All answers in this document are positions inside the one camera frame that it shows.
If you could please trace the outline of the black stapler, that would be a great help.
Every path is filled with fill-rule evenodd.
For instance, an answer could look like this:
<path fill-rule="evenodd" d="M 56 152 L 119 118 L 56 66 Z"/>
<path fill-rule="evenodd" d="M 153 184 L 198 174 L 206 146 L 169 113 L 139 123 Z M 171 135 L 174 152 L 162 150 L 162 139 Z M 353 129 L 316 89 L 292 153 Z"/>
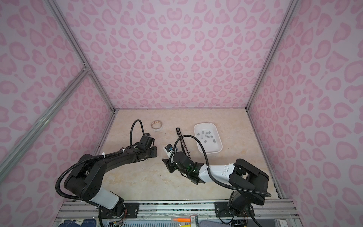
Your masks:
<path fill-rule="evenodd" d="M 182 133 L 181 133 L 181 130 L 180 130 L 180 128 L 179 128 L 179 127 L 177 127 L 177 128 L 176 128 L 176 133 L 177 133 L 177 136 L 178 136 L 179 138 L 181 138 L 181 137 L 182 137 Z M 186 146 L 186 144 L 185 144 L 184 138 L 181 138 L 181 139 L 180 139 L 180 143 L 181 143 L 181 150 L 183 151 L 183 153 L 184 153 L 185 155 L 187 155 L 189 159 L 191 159 L 191 156 L 190 156 L 190 153 L 189 153 L 189 151 L 188 151 L 188 149 L 187 149 L 187 146 Z"/>

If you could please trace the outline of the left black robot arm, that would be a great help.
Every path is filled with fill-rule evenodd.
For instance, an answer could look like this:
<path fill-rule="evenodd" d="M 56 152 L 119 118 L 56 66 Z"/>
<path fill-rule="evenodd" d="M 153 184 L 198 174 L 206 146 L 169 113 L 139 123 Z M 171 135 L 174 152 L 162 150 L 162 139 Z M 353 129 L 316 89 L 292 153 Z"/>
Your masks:
<path fill-rule="evenodd" d="M 155 139 L 149 133 L 139 142 L 119 151 L 99 156 L 84 155 L 68 171 L 64 188 L 75 195 L 76 200 L 120 215 L 124 212 L 124 199 L 102 186 L 104 175 L 123 165 L 145 161 L 157 156 Z"/>

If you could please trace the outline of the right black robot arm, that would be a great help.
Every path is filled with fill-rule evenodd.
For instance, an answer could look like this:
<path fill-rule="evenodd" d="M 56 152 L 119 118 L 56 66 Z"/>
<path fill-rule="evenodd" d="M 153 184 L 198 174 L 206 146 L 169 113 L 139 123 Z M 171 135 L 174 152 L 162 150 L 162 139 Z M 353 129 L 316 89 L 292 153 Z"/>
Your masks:
<path fill-rule="evenodd" d="M 265 199 L 272 196 L 268 192 L 269 176 L 243 159 L 237 159 L 233 164 L 211 166 L 193 162 L 182 152 L 171 151 L 162 162 L 170 173 L 179 171 L 196 185 L 213 182 L 232 190 L 224 211 L 229 215 L 253 215 L 251 205 L 262 206 Z"/>

